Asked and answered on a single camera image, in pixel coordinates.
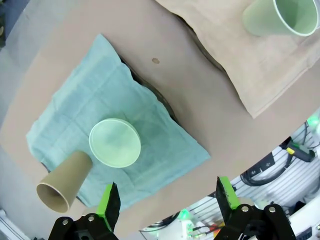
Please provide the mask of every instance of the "table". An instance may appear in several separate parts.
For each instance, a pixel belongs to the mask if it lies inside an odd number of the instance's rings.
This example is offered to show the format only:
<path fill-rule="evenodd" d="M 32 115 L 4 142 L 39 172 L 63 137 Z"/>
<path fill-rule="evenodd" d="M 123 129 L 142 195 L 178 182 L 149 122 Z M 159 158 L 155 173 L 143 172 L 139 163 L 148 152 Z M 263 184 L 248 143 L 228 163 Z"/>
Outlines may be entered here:
<path fill-rule="evenodd" d="M 36 184 L 46 169 L 30 154 L 26 133 L 96 35 L 168 100 L 180 124 L 211 159 L 121 213 L 124 237 L 210 194 L 218 175 L 231 179 L 255 164 L 320 106 L 320 61 L 272 106 L 252 119 L 231 81 L 202 55 L 182 23 L 153 0 L 91 0 L 74 9 L 39 51 L 4 120 L 0 144 Z M 69 216 L 85 210 L 79 201 Z"/>

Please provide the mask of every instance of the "light green cup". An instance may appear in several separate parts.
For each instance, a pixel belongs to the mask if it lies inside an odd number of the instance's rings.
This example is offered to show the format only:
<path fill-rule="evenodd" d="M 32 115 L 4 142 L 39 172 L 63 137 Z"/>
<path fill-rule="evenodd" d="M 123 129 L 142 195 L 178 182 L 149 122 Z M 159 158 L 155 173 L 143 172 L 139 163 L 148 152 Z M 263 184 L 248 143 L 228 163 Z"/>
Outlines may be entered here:
<path fill-rule="evenodd" d="M 89 135 L 94 156 L 113 168 L 133 164 L 141 152 L 141 141 L 136 129 L 127 121 L 109 118 L 97 123 Z"/>
<path fill-rule="evenodd" d="M 309 36 L 318 26 L 314 0 L 255 0 L 244 10 L 246 30 L 256 36 Z"/>

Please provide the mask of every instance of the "blue towel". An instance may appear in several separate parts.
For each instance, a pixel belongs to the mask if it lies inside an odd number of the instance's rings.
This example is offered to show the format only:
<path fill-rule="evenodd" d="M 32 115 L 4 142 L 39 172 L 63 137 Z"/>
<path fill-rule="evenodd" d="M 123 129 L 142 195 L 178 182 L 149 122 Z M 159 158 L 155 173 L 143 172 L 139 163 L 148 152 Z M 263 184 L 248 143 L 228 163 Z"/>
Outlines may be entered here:
<path fill-rule="evenodd" d="M 139 133 L 141 154 L 131 166 L 109 167 L 91 153 L 89 133 L 108 118 L 126 120 Z M 76 150 L 91 157 L 93 168 L 78 193 L 88 207 L 98 205 L 106 185 L 115 182 L 124 210 L 210 157 L 170 118 L 156 96 L 133 80 L 102 35 L 53 95 L 26 138 L 31 153 L 50 171 Z"/>

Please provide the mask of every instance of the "paper cup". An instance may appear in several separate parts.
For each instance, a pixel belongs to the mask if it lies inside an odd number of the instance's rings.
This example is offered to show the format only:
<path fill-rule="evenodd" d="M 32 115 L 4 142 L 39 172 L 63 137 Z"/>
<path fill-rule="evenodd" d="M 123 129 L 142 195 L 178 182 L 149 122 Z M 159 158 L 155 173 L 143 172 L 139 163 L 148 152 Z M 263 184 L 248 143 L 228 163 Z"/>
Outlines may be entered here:
<path fill-rule="evenodd" d="M 50 209 L 67 212 L 92 165 L 86 153 L 74 152 L 36 186 L 39 198 Z"/>
<path fill-rule="evenodd" d="M 309 36 L 318 26 L 314 0 L 255 0 L 244 10 L 246 30 L 257 36 Z"/>
<path fill-rule="evenodd" d="M 90 132 L 89 145 L 100 162 L 113 168 L 130 166 L 141 152 L 140 137 L 134 126 L 117 118 L 97 123 Z"/>

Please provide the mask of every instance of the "beige towel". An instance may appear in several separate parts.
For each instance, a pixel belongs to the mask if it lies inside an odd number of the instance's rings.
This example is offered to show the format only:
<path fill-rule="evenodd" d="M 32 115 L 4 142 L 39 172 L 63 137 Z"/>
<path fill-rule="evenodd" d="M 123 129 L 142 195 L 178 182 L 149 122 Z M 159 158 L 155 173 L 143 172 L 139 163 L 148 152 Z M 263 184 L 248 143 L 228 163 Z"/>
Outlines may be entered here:
<path fill-rule="evenodd" d="M 157 2 L 193 28 L 206 50 L 224 67 L 253 118 L 320 57 L 319 30 L 309 37 L 249 34 L 242 24 L 242 13 L 252 0 Z"/>

